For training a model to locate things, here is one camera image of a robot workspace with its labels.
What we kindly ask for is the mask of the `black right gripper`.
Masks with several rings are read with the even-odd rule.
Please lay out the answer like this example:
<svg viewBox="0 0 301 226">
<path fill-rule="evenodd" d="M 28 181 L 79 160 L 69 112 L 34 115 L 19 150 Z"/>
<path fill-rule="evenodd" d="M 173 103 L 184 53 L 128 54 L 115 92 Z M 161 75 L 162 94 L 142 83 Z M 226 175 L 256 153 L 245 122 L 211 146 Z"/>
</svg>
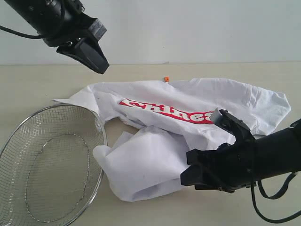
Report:
<svg viewBox="0 0 301 226">
<path fill-rule="evenodd" d="M 251 150 L 254 140 L 221 144 L 216 150 L 193 149 L 186 153 L 190 165 L 180 175 L 182 186 L 196 190 L 214 190 L 233 193 L 256 185 L 252 182 Z"/>
</svg>

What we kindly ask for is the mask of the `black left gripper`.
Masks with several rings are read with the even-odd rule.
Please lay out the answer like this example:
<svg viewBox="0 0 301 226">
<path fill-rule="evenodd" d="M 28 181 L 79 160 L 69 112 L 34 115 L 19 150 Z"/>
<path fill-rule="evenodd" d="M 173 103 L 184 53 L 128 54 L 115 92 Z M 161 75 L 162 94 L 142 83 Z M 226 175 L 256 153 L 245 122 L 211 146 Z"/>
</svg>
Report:
<svg viewBox="0 0 301 226">
<path fill-rule="evenodd" d="M 98 18 L 89 17 L 80 0 L 64 0 L 64 20 L 56 34 L 44 38 L 57 53 L 70 57 L 90 70 L 104 74 L 109 63 L 98 41 L 107 32 Z"/>
</svg>

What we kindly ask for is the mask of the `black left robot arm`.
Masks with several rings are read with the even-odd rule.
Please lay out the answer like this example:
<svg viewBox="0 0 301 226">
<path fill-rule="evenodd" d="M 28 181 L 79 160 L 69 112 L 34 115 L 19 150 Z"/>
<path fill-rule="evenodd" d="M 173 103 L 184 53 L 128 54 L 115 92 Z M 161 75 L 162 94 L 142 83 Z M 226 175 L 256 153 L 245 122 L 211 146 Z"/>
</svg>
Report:
<svg viewBox="0 0 301 226">
<path fill-rule="evenodd" d="M 1 30 L 28 39 L 42 39 L 57 53 L 70 57 L 92 71 L 104 74 L 109 62 L 99 40 L 107 29 L 98 18 L 85 14 L 79 0 L 8 0 L 6 2 L 36 31 L 20 33 L 6 27 Z"/>
</svg>

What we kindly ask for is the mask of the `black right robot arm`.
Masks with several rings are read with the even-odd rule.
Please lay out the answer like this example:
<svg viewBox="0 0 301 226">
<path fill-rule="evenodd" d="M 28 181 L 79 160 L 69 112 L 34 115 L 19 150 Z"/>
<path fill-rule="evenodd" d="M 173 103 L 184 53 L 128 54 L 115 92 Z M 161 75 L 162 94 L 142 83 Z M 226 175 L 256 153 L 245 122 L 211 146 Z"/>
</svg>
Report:
<svg viewBox="0 0 301 226">
<path fill-rule="evenodd" d="M 181 185 L 233 193 L 252 182 L 301 170 L 301 122 L 259 139 L 223 143 L 216 150 L 193 149 L 186 157 L 189 167 L 181 173 Z"/>
</svg>

